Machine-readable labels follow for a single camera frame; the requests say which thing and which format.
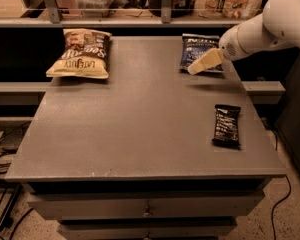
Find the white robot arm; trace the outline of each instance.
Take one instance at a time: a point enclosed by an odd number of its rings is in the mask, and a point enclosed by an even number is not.
[[[262,14],[232,27],[219,41],[232,61],[290,47],[300,48],[300,0],[269,0]]]

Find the gray tabletop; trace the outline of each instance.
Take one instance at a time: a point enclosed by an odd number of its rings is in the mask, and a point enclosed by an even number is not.
[[[113,37],[107,80],[54,78],[6,179],[284,175],[232,63],[191,76],[181,54],[181,37]],[[241,107],[240,150],[212,144],[215,104]]]

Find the floor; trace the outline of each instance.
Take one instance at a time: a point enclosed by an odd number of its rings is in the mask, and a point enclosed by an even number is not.
[[[300,175],[296,170],[291,158],[280,141],[276,141],[275,133],[267,131],[274,147],[277,146],[278,155],[288,170],[288,179],[291,184],[291,194],[274,210],[273,221],[275,225],[276,238],[271,223],[271,213],[275,204],[289,193],[289,184],[286,178],[273,179],[265,188],[265,198],[251,211],[248,216],[238,217],[238,226],[227,236],[219,237],[219,240],[300,240]],[[4,189],[0,188],[0,197]],[[11,196],[9,189],[0,205],[0,215],[3,207]],[[0,232],[0,239],[13,240],[64,240],[56,232],[58,223],[45,221],[35,211],[28,216],[17,227],[13,238],[12,231],[18,220],[29,210],[26,202],[28,193],[21,192],[17,203],[12,210],[13,224],[10,228],[4,228]]]

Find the table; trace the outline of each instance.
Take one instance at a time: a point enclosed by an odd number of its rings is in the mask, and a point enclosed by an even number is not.
[[[191,76],[181,53],[179,36],[113,37],[108,80],[47,88],[6,180],[67,239],[224,235],[286,174],[232,63]],[[241,107],[239,150],[212,144],[215,104]]]

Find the black packet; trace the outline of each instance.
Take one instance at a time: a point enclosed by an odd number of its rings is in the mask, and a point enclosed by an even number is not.
[[[182,34],[183,50],[180,62],[180,69],[188,70],[188,67],[203,53],[211,48],[219,47],[220,37],[215,35],[197,35],[197,34]],[[222,73],[221,65],[209,68],[205,72]]]
[[[238,117],[241,107],[217,104],[213,143],[218,146],[239,147]]]

